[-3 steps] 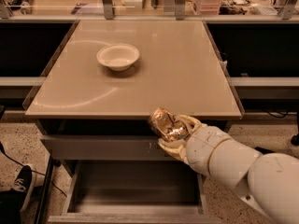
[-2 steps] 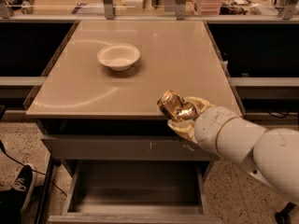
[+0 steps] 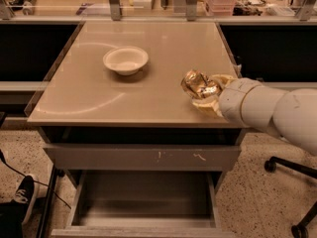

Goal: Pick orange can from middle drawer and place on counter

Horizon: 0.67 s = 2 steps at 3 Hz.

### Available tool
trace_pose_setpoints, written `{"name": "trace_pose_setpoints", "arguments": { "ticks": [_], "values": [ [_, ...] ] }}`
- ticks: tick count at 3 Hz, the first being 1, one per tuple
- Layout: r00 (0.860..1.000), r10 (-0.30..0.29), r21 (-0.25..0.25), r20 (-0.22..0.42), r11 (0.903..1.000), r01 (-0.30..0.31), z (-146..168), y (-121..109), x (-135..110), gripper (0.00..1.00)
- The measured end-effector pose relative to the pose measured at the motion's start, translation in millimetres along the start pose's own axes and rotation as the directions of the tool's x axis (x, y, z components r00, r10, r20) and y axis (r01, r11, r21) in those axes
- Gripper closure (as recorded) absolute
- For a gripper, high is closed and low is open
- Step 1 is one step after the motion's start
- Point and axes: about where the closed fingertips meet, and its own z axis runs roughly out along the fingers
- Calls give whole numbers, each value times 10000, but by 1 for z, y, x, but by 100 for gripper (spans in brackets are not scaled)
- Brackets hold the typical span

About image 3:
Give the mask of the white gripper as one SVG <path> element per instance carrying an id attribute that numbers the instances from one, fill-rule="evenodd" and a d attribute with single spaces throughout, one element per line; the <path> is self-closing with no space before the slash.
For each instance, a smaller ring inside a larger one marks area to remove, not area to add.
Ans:
<path id="1" fill-rule="evenodd" d="M 202 113 L 211 117 L 224 117 L 228 122 L 240 127 L 247 124 L 242 118 L 242 105 L 247 95 L 262 84 L 256 80 L 236 79 L 229 74 L 214 74 L 211 79 L 224 89 L 219 96 L 193 99 L 192 104 Z"/>

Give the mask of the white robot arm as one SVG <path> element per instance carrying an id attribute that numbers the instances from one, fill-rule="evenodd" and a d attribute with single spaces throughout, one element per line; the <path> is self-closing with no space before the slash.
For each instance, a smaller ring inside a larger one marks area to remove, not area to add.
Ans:
<path id="1" fill-rule="evenodd" d="M 317 92 L 292 91 L 264 86 L 240 78 L 225 85 L 220 78 L 198 74 L 189 83 L 193 97 L 212 98 L 229 122 L 252 127 L 317 155 Z"/>

